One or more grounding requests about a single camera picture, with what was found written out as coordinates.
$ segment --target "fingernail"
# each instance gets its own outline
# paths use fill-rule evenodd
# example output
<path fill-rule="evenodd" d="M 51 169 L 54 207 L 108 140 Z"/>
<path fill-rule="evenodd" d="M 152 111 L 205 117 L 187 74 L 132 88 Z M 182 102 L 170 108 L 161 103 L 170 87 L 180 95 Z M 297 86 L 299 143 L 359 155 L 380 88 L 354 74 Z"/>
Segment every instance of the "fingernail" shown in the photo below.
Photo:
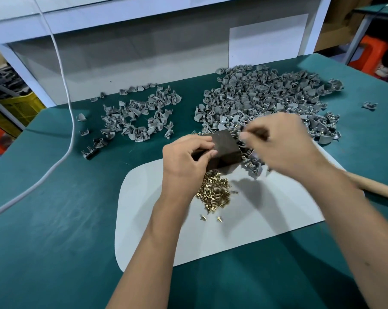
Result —
<path fill-rule="evenodd" d="M 240 132 L 240 135 L 238 137 L 240 138 L 240 140 L 247 140 L 248 132 Z"/>

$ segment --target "pile of brass pins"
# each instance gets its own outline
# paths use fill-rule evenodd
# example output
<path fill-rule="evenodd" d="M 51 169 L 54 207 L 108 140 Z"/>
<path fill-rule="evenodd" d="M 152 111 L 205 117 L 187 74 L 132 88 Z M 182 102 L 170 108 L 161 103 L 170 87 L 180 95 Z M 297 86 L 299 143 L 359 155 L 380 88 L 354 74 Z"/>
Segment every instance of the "pile of brass pins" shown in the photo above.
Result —
<path fill-rule="evenodd" d="M 207 213 L 214 213 L 217 208 L 223 208 L 230 203 L 231 193 L 238 193 L 230 191 L 230 187 L 228 179 L 222 178 L 218 171 L 210 170 L 204 176 L 196 197 L 204 203 Z"/>

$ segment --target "hand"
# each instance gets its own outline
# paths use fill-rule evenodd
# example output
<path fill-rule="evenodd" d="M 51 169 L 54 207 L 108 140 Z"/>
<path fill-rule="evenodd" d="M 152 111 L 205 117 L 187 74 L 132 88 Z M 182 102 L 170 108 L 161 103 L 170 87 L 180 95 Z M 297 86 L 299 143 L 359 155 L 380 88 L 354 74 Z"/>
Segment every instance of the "hand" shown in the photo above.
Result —
<path fill-rule="evenodd" d="M 255 132 L 267 134 L 267 141 Z M 240 133 L 240 139 L 254 148 L 270 168 L 297 181 L 303 180 L 310 170 L 330 166 L 296 114 L 277 113 L 254 119 Z"/>
<path fill-rule="evenodd" d="M 186 135 L 163 148 L 163 186 L 161 196 L 185 202 L 191 202 L 203 182 L 208 161 L 216 155 L 212 150 L 211 136 Z M 209 150 L 198 161 L 191 157 L 197 149 Z"/>

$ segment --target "white cable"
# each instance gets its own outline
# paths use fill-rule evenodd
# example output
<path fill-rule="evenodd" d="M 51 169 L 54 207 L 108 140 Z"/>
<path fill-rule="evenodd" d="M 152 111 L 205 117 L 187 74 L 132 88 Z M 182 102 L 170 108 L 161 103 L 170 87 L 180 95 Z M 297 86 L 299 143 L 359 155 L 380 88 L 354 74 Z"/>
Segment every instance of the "white cable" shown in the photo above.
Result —
<path fill-rule="evenodd" d="M 53 165 L 43 176 L 41 179 L 39 179 L 39 181 L 37 183 L 35 183 L 34 185 L 32 185 L 29 189 L 27 189 L 25 192 L 22 192 L 20 195 L 18 195 L 17 197 L 15 197 L 14 199 L 11 199 L 9 202 L 7 202 L 5 205 L 2 205 L 0 207 L 0 214 L 3 213 L 5 210 L 11 208 L 13 205 L 15 205 L 17 202 L 19 202 L 21 199 L 23 199 L 25 196 L 27 196 L 29 193 L 31 193 L 33 190 L 35 190 L 38 186 L 40 186 L 48 177 L 49 175 L 55 170 L 55 168 L 57 168 L 64 160 L 67 159 L 68 155 L 71 153 L 72 151 L 72 148 L 73 148 L 73 141 L 74 141 L 74 138 L 75 138 L 75 119 L 73 117 L 73 112 L 72 112 L 72 107 L 71 107 L 71 98 L 69 97 L 69 92 L 68 92 L 68 87 L 67 87 L 67 82 L 65 81 L 65 75 L 64 75 L 64 69 L 63 69 L 63 64 L 62 64 L 62 61 L 61 61 L 61 57 L 60 57 L 60 52 L 58 50 L 58 46 L 57 46 L 57 43 L 55 41 L 55 37 L 51 31 L 51 27 L 49 26 L 48 24 L 48 21 L 45 19 L 45 16 L 43 15 L 42 11 L 41 11 L 41 8 L 39 7 L 38 3 L 37 3 L 37 0 L 33 0 L 38 11 L 39 11 L 39 14 L 41 15 L 48 31 L 49 31 L 49 34 L 52 38 L 52 42 L 54 44 L 54 47 L 55 47 L 55 51 L 57 52 L 57 57 L 58 57 L 58 62 L 59 62 L 59 65 L 60 65 L 60 69 L 61 69 L 61 76 L 63 78 L 63 83 L 64 83 L 64 88 L 65 88 L 65 91 L 67 93 L 67 99 L 68 99 L 68 107 L 69 107 L 69 113 L 71 114 L 71 119 L 72 119 L 72 135 L 71 135 L 71 143 L 69 144 L 69 147 L 68 147 L 68 150 L 67 152 L 65 153 L 64 156 L 62 156 L 62 158 L 57 161 L 55 163 L 55 165 Z"/>

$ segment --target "white plastic board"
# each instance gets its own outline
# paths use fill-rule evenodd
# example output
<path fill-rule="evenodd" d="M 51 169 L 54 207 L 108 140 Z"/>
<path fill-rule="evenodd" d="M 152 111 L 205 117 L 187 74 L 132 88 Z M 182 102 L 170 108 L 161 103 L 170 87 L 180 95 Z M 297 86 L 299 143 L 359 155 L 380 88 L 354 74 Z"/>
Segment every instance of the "white plastic board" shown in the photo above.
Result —
<path fill-rule="evenodd" d="M 230 28 L 228 67 L 297 57 L 308 14 Z"/>
<path fill-rule="evenodd" d="M 319 150 L 342 168 L 325 150 Z M 122 271 L 127 267 L 160 196 L 163 160 L 131 170 L 124 179 L 118 199 L 115 227 L 115 257 Z M 174 266 L 211 254 L 266 239 L 323 221 L 309 193 L 300 183 L 272 171 L 256 180 L 241 166 L 225 176 L 233 190 L 225 208 L 207 215 L 203 203 L 194 198 L 181 228 Z M 223 222 L 217 221 L 221 216 Z"/>

